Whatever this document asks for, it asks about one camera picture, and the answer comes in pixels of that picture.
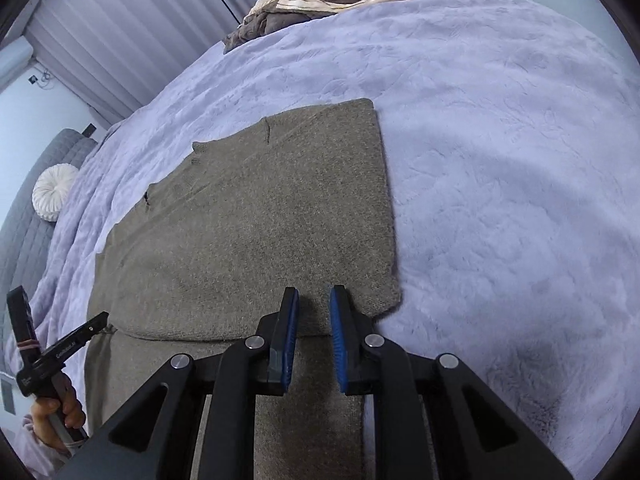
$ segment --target triangular cutout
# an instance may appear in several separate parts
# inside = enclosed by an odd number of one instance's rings
[[[478,392],[470,386],[465,386],[462,393],[469,406],[480,445],[485,452],[491,453],[518,441],[516,432],[507,426],[504,419]]]
[[[140,405],[109,434],[118,446],[142,453],[151,441],[167,389],[160,384]]]

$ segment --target air conditioner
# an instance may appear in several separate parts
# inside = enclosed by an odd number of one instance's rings
[[[24,36],[0,50],[0,89],[10,83],[29,64],[33,47]]]

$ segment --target person's arm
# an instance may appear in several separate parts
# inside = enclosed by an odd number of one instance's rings
[[[76,390],[71,385],[71,380],[68,377],[66,380],[66,396],[62,405],[66,415],[65,425],[68,428],[79,429],[84,425],[86,415],[82,411],[82,404],[76,398]],[[25,415],[22,428],[15,436],[15,452],[36,480],[51,479],[69,459],[65,445],[48,419],[59,405],[57,400],[36,399],[31,407],[31,415]]]

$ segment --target silver screw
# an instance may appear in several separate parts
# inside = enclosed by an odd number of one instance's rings
[[[453,354],[443,354],[440,356],[440,364],[443,368],[452,369],[456,368],[460,364],[460,361],[458,361],[458,358]]]
[[[262,348],[262,345],[264,345],[264,339],[262,339],[259,335],[252,335],[245,340],[244,344],[247,348],[255,350],[257,348]]]
[[[371,348],[380,348],[385,343],[385,338],[379,334],[369,334],[364,338],[364,343]]]
[[[171,358],[171,366],[174,367],[176,370],[179,370],[180,368],[184,368],[188,364],[189,364],[189,356],[186,354],[174,355]]]

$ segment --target brown blanket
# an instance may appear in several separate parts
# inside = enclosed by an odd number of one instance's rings
[[[97,428],[171,355],[254,333],[284,287],[303,298],[294,379],[259,399],[256,478],[360,477],[360,402],[338,393],[331,284],[370,316],[399,303],[382,140],[369,100],[290,110],[194,153],[110,233],[89,316],[117,332],[86,361]]]

